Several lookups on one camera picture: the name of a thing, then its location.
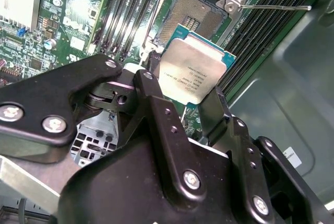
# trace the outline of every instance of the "gray plastic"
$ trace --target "gray plastic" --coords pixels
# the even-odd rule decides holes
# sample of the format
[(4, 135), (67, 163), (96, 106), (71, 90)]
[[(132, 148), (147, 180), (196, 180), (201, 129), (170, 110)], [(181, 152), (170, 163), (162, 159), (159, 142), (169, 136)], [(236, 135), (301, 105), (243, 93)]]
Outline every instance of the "gray plastic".
[(305, 14), (230, 103), (253, 138), (267, 136), (282, 151), (294, 150), (290, 162), (323, 203), (334, 199), (334, 13), (326, 13), (329, 3), (321, 0)]

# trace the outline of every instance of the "black ram slot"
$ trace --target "black ram slot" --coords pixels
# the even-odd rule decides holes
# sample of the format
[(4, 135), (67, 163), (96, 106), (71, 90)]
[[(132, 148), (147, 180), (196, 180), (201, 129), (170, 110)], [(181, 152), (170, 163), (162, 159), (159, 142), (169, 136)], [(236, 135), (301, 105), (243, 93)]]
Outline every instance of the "black ram slot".
[[(259, 0), (258, 4), (259, 5), (265, 5), (268, 4), (270, 0)], [(252, 11), (248, 16), (246, 21), (241, 25), (241, 27), (238, 29), (230, 43), (228, 44), (228, 48), (231, 48), (240, 40), (240, 37), (242, 37), (243, 32), (252, 24), (254, 21), (257, 20), (257, 16), (261, 13), (261, 10), (254, 10)]]
[[(282, 20), (280, 20), (280, 25), (281, 26), (286, 26), (290, 19), (293, 18), (293, 16), (296, 14), (297, 12), (294, 11), (292, 13), (290, 13), (287, 16), (284, 16)], [(264, 51), (266, 50), (267, 47), (270, 46), (270, 44), (272, 43), (272, 41), (275, 39), (276, 35), (279, 33), (280, 29), (279, 28), (275, 28), (275, 31), (273, 31), (268, 38), (266, 38), (266, 40), (262, 43), (259, 44), (261, 45), (260, 48), (256, 49), (251, 55), (253, 56), (252, 58), (250, 58), (250, 60), (247, 60), (245, 63), (243, 63), (242, 68), (239, 68), (238, 72), (235, 72), (234, 74), (232, 74), (232, 76), (229, 77), (230, 82), (228, 83), (228, 85), (226, 86), (226, 91), (225, 93), (229, 93), (232, 88), (238, 83), (238, 81), (240, 79), (237, 79), (237, 77), (242, 77), (247, 70), (256, 62), (256, 60), (264, 53)]]
[[(275, 5), (282, 5), (282, 4), (290, 5), (285, 0), (271, 0), (268, 3), (268, 5), (273, 5), (273, 4), (275, 4)], [(233, 46), (233, 49), (229, 49), (228, 51), (232, 51), (233, 54), (235, 54), (236, 56), (240, 56), (242, 54), (242, 51), (244, 51), (249, 44), (254, 43), (254, 39), (256, 37), (256, 34), (259, 33), (259, 31), (261, 30), (261, 27), (263, 27), (265, 24), (268, 23), (268, 18), (270, 18), (274, 14), (279, 14), (279, 12), (275, 11), (275, 10), (259, 10), (257, 12), (257, 14), (258, 15), (257, 15), (256, 21), (254, 21), (249, 26), (249, 28), (247, 28), (247, 30), (243, 33), (239, 42), (237, 42)]]
[[(307, 0), (260, 0), (259, 5), (304, 5)], [(237, 60), (221, 78), (219, 87), (229, 93), (247, 70), (265, 53), (276, 36), (296, 14), (295, 11), (253, 10), (225, 48)]]

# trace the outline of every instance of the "green circuit board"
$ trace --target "green circuit board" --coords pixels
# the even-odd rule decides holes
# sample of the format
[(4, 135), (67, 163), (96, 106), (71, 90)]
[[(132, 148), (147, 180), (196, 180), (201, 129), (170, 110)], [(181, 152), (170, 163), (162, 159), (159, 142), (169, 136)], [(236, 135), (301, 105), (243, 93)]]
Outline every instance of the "green circuit board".
[[(96, 53), (105, 53), (104, 45), (98, 44), (99, 35), (103, 31), (106, 18), (111, 13), (110, 4), (117, 0), (41, 0), (37, 28), (18, 36), (19, 28), (12, 23), (0, 22), (0, 60), (7, 62), (0, 69), (3, 80), (13, 76), (15, 81), (29, 78), (54, 68), (67, 65)], [(247, 4), (255, 4), (258, 0), (247, 0)], [(140, 48), (142, 46), (147, 26), (157, 0), (128, 0), (125, 2), (128, 10), (133, 12), (119, 17), (115, 31), (110, 41), (116, 42), (115, 47), (122, 49), (116, 54), (108, 55), (125, 63), (140, 63)], [(154, 20), (149, 36), (154, 39), (163, 27), (175, 0), (164, 0)], [(229, 37), (222, 44), (224, 47), (233, 37), (234, 32), (242, 25), (250, 10), (243, 10)], [(231, 19), (226, 16), (215, 32), (208, 38), (216, 43), (224, 33)], [(47, 50), (46, 40), (53, 39), (56, 45)], [(196, 106), (175, 103), (180, 116), (185, 114), (185, 129), (188, 136), (195, 130), (200, 130), (200, 120)]]

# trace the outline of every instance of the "black plastic bracket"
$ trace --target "black plastic bracket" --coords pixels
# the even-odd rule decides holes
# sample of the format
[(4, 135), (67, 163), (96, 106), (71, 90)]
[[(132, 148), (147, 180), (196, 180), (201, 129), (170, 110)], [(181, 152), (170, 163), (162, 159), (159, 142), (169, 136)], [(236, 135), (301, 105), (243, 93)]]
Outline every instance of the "black plastic bracket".
[(254, 144), (262, 154), (269, 194), (279, 215), (292, 217), (292, 223), (333, 223), (323, 203), (275, 143), (260, 136)]
[[(126, 126), (119, 124), (117, 147), (126, 145), (140, 134), (139, 131), (147, 129), (166, 197), (178, 208), (192, 209), (205, 199), (206, 185), (201, 180), (200, 163), (191, 149), (175, 106), (163, 98), (157, 78), (146, 70), (136, 73), (134, 84), (139, 107)], [(186, 171), (198, 177), (198, 189), (185, 183)]]
[[(15, 122), (0, 120), (0, 154), (41, 163), (63, 159), (77, 133), (76, 116), (85, 118), (76, 109), (94, 86), (122, 73), (121, 66), (110, 61), (95, 55), (1, 88), (0, 106), (18, 106), (23, 117)], [(98, 112), (86, 108), (85, 114)], [(42, 122), (49, 116), (63, 119), (66, 129), (61, 133), (43, 129)]]
[(232, 210), (242, 223), (274, 223), (260, 152), (246, 124), (233, 117), (224, 95), (214, 88), (199, 105), (204, 136), (232, 162)]

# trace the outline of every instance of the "metal rod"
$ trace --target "metal rod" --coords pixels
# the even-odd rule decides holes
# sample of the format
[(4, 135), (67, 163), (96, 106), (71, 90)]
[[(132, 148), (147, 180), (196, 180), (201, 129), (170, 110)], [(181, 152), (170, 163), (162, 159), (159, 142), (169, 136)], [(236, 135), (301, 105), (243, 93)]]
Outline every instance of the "metal rod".
[(304, 10), (310, 11), (312, 6), (272, 6), (272, 5), (240, 5), (242, 9), (276, 9), (276, 10)]

